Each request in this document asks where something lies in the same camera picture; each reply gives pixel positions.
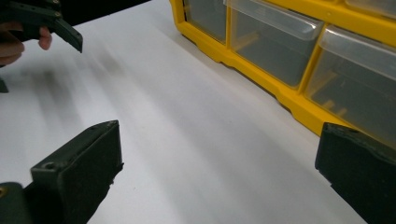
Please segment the yellow storage organizer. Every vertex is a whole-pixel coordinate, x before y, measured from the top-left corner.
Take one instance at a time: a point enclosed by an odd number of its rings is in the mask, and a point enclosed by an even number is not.
[[[184,36],[312,132],[332,122],[396,148],[396,1],[381,2],[170,0]]]

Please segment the hand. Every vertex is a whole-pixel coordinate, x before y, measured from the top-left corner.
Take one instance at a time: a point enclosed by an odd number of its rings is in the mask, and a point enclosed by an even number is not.
[[[22,25],[19,22],[4,22],[0,24],[0,65],[11,64],[17,61],[24,51],[24,45],[9,31],[22,31]],[[39,30],[40,38],[38,45],[40,48],[47,50],[50,48],[52,36],[47,27],[41,27]]]

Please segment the black plastic object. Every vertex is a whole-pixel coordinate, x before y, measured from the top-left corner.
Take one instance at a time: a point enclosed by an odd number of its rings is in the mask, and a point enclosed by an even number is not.
[[[0,0],[0,22],[19,21],[27,39],[38,39],[39,28],[47,26],[51,31],[82,52],[82,35],[64,21],[60,0]]]
[[[94,125],[34,166],[24,190],[0,184],[0,223],[87,223],[122,165],[119,123]]]
[[[315,167],[368,223],[396,223],[396,150],[325,123]]]

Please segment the clear plastic drawer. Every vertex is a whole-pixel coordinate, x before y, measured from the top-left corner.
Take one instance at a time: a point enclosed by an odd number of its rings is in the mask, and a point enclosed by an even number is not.
[[[256,0],[228,0],[233,9],[231,48],[291,87],[297,87],[323,25]]]
[[[307,97],[396,148],[396,49],[330,26]]]
[[[227,9],[222,0],[183,0],[186,20],[225,43]]]

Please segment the dark background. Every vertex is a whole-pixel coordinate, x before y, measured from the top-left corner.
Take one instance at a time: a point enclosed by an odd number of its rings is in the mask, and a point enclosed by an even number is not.
[[[61,0],[64,20],[71,25],[91,21],[149,0]]]

